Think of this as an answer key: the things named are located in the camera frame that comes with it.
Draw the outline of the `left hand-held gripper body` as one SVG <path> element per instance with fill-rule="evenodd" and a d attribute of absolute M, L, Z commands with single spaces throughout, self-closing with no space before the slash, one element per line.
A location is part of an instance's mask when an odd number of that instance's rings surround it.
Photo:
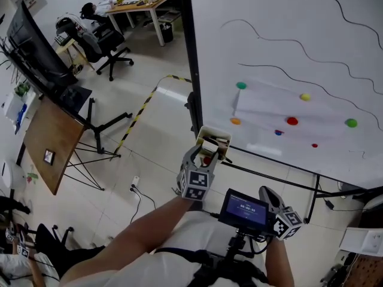
<path fill-rule="evenodd" d="M 215 175 L 197 168 L 183 169 L 177 176 L 181 197 L 187 200 L 204 201 Z"/>

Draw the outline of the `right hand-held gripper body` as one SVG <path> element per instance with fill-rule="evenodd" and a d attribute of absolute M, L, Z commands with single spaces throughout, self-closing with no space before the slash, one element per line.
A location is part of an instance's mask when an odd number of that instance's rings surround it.
<path fill-rule="evenodd" d="M 280 210 L 273 220 L 271 227 L 278 240 L 286 240 L 297 233 L 303 226 L 303 221 L 299 214 L 291 207 Z"/>

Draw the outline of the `large white whiteboard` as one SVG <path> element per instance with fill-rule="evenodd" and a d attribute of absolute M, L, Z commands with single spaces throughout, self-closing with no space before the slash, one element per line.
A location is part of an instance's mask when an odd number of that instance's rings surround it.
<path fill-rule="evenodd" d="M 383 0 L 180 1 L 203 125 L 238 148 L 383 185 Z"/>

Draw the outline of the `person's left forearm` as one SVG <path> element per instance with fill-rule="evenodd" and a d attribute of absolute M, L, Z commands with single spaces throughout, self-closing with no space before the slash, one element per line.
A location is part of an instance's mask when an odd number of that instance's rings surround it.
<path fill-rule="evenodd" d="M 172 234 L 173 229 L 192 206 L 180 196 L 129 224 L 95 257 L 70 268 L 61 278 L 60 287 L 96 273 L 119 271 L 144 253 L 150 253 Z"/>

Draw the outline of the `person's right forearm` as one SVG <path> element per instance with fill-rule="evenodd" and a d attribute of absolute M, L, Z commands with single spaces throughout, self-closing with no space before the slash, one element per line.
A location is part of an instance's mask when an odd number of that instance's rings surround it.
<path fill-rule="evenodd" d="M 273 287 L 295 287 L 293 273 L 283 241 L 274 238 L 266 248 L 267 279 Z"/>

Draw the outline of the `white holder box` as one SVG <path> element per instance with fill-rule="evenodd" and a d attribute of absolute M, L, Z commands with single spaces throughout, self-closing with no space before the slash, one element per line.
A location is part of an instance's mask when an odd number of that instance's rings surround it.
<path fill-rule="evenodd" d="M 231 140 L 232 140 L 232 135 L 217 129 L 215 127 L 210 127 L 210 126 L 202 126 L 199 130 L 197 139 L 196 139 L 196 144 L 201 144 L 202 138 L 207 139 L 207 138 L 212 138 L 218 142 L 218 153 L 219 153 L 219 161 L 223 161 L 227 159 L 227 151 L 229 149 Z"/>

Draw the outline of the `person's white shirt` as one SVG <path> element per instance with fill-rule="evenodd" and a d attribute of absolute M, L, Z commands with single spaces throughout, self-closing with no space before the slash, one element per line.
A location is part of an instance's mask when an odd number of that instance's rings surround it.
<path fill-rule="evenodd" d="M 202 212 L 187 212 L 162 248 L 224 255 L 235 229 Z M 201 265 L 169 252 L 144 253 L 121 270 L 90 274 L 62 287 L 188 287 Z"/>

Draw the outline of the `yellow black hazard tape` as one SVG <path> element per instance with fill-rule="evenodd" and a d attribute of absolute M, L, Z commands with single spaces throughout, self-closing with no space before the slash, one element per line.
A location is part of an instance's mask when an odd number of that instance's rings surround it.
<path fill-rule="evenodd" d="M 148 104 L 150 103 L 151 99 L 154 97 L 154 95 L 156 93 L 159 92 L 160 94 L 163 94 L 165 96 L 168 96 L 168 97 L 171 97 L 171 98 L 173 98 L 175 100 L 178 100 L 178 101 L 180 101 L 180 102 L 182 102 L 184 104 L 184 107 L 186 109 L 189 108 L 188 102 L 187 102 L 187 100 L 188 100 L 187 97 L 173 96 L 171 92 L 169 92 L 168 90 L 165 90 L 165 89 L 163 89 L 162 87 L 159 86 L 159 84 L 163 80 L 165 80 L 165 79 L 173 79 L 173 80 L 182 81 L 182 82 L 185 82 L 185 83 L 188 83 L 188 84 L 192 84 L 192 80 L 191 79 L 179 77 L 179 76 L 172 75 L 172 74 L 169 74 L 169 75 L 159 79 L 157 84 L 155 85 L 155 87 L 153 88 L 153 90 L 151 91 L 151 93 L 149 94 L 149 96 L 146 98 L 145 102 L 141 106 L 140 110 L 136 113 L 133 121 L 130 123 L 129 127 L 127 128 L 127 130 L 126 130 L 125 134 L 123 135 L 123 137 L 121 138 L 120 142 L 118 143 L 116 149 L 114 150 L 114 152 L 112 154 L 113 157 L 117 157 L 119 155 L 118 152 L 119 152 L 120 148 L 124 145 L 124 142 L 125 142 L 126 138 L 129 136 L 129 134 L 131 133 L 131 131 L 134 128 L 135 124 L 138 122 L 140 116 L 145 111 L 146 107 L 148 106 Z"/>

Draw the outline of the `white flat box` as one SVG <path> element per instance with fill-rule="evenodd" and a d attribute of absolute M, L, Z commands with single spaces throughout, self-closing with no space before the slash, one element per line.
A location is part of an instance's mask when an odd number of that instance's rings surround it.
<path fill-rule="evenodd" d="M 360 255 L 383 257 L 383 228 L 348 227 L 339 249 Z"/>

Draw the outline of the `black waste bin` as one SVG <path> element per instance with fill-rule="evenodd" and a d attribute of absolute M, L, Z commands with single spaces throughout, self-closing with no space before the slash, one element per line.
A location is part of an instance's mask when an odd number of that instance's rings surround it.
<path fill-rule="evenodd" d="M 173 41 L 174 35 L 173 35 L 173 26 L 171 23 L 161 23 L 160 24 L 160 30 L 162 33 L 163 41 L 164 43 L 169 43 Z"/>

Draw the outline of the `small black framed device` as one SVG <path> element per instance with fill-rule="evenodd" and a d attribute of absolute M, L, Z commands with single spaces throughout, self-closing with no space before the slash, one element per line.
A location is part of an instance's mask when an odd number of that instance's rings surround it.
<path fill-rule="evenodd" d="M 44 151 L 44 162 L 49 164 L 50 166 L 53 165 L 53 162 L 54 162 L 54 157 L 55 157 L 55 152 L 54 151 L 51 151 L 49 149 L 46 149 Z"/>

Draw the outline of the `black office chair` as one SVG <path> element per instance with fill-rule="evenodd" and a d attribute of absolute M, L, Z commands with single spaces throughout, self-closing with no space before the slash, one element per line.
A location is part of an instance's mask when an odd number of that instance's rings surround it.
<path fill-rule="evenodd" d="M 131 66 L 134 65 L 134 61 L 128 57 L 121 57 L 123 53 L 130 53 L 130 49 L 125 46 L 122 50 L 113 55 L 112 51 L 117 51 L 118 47 L 124 43 L 124 36 L 114 29 L 113 24 L 109 18 L 91 15 L 81 15 L 82 19 L 93 20 L 99 24 L 91 32 L 88 30 L 81 34 L 80 46 L 84 50 L 87 60 L 90 63 L 98 62 L 102 57 L 107 57 L 108 60 L 96 70 L 98 75 L 102 70 L 109 66 L 110 74 L 109 80 L 113 81 L 113 68 L 116 62 L 129 62 Z"/>

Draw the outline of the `black rolling chair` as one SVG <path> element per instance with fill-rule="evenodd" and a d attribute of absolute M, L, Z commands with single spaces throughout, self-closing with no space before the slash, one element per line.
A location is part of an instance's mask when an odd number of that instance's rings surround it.
<path fill-rule="evenodd" d="M 43 253 L 48 257 L 61 279 L 71 267 L 95 257 L 105 249 L 105 246 L 69 250 L 53 237 L 44 224 L 40 224 L 37 228 L 35 248 L 37 252 Z"/>

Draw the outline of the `white storage box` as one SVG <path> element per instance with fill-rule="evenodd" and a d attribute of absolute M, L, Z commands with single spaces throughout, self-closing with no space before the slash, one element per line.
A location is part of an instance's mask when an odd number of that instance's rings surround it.
<path fill-rule="evenodd" d="M 32 118 L 35 112 L 37 94 L 30 89 L 22 97 L 12 91 L 2 107 L 5 117 L 11 121 L 14 134 L 18 134 L 26 120 Z"/>

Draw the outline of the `large black monitor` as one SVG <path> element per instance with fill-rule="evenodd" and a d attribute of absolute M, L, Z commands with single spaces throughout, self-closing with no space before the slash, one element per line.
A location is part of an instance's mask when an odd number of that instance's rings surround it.
<path fill-rule="evenodd" d="M 66 88 L 76 87 L 76 77 L 53 50 L 24 3 L 10 22 L 7 38 L 0 38 L 0 49 L 42 94 L 60 99 Z"/>

